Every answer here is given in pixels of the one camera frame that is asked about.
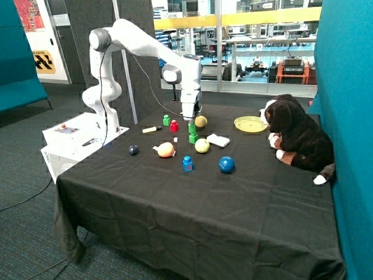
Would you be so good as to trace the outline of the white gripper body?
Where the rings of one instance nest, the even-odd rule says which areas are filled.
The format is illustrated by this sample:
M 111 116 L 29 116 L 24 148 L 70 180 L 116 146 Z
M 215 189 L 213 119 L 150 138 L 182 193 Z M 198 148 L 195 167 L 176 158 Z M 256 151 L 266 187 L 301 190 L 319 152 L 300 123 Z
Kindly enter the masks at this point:
M 181 90 L 180 101 L 184 120 L 192 120 L 200 113 L 200 97 L 200 90 Z

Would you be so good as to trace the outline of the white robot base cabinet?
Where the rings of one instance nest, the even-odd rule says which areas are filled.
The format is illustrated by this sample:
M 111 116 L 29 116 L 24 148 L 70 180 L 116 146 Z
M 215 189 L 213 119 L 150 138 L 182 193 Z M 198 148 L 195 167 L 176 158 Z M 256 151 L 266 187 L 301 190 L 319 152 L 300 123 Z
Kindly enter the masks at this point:
M 83 113 L 43 131 L 46 146 L 41 149 L 53 181 L 102 146 L 129 130 L 119 127 L 107 132 L 95 113 Z

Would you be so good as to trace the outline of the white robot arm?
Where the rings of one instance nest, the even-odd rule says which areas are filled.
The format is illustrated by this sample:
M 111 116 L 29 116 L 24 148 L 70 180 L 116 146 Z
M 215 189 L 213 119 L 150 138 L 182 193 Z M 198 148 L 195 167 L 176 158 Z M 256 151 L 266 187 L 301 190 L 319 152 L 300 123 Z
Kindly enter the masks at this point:
M 116 20 L 112 27 L 92 30 L 89 43 L 90 70 L 98 85 L 85 90 L 82 97 L 85 105 L 96 112 L 99 129 L 108 133 L 119 130 L 117 112 L 109 105 L 122 93 L 112 73 L 111 54 L 119 50 L 165 61 L 162 69 L 164 81 L 181 85 L 183 118 L 193 120 L 199 114 L 201 63 L 198 56 L 178 55 L 126 19 Z

